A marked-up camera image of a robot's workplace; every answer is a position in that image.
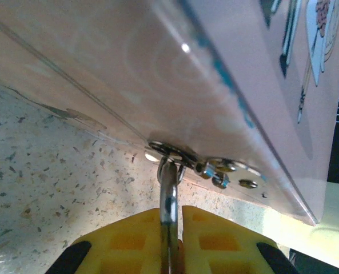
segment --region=cartoon drawing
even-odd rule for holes
[[[288,18],[286,20],[285,36],[282,45],[282,53],[280,56],[280,66],[284,77],[290,65],[292,48],[294,45],[295,33],[297,23],[299,21],[299,14],[301,10],[302,0],[290,0]],[[260,0],[262,11],[265,17],[266,25],[269,28],[271,23],[271,16],[274,15],[281,3],[281,0]]]
[[[301,0],[291,0],[289,5],[288,19],[286,21],[284,44],[282,45],[282,54],[280,56],[280,66],[284,77],[286,77],[286,71],[290,65],[291,53],[294,45],[300,10]]]
[[[310,0],[306,6],[306,32],[308,36],[309,58],[306,63],[297,123],[301,121],[306,93],[311,73],[318,86],[324,63],[332,53],[339,23],[339,0]]]

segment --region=screw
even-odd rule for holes
[[[194,172],[204,179],[210,179],[214,176],[215,167],[209,162],[197,163],[194,167]]]
[[[258,187],[258,184],[256,182],[254,182],[252,180],[248,180],[248,179],[241,179],[241,180],[239,180],[239,185],[241,187],[248,188],[249,190]]]
[[[224,190],[228,186],[229,177],[227,176],[227,174],[224,174],[222,172],[216,173],[212,178],[212,183],[214,186]]]

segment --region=small metal button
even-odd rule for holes
[[[255,181],[248,180],[248,179],[241,179],[241,180],[239,180],[239,185],[241,187],[248,188],[249,190],[258,187],[258,184]]]

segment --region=speckled countertop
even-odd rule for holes
[[[0,273],[44,273],[81,235],[158,207],[156,172],[143,151],[98,140],[0,91]],[[180,205],[277,234],[264,226],[280,217],[271,209],[186,181],[179,193]]]

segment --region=metal hook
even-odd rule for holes
[[[165,157],[165,156],[163,156],[162,159],[160,160],[158,171],[157,171],[157,179],[159,183],[161,183],[161,174],[162,174],[163,166],[166,162],[168,162],[168,160],[169,160],[168,157]],[[186,166],[180,165],[177,171],[178,184],[182,181],[183,177],[185,176],[185,172],[186,172]]]
[[[178,171],[173,162],[162,158],[158,169],[160,188],[162,273],[177,273],[178,263]]]

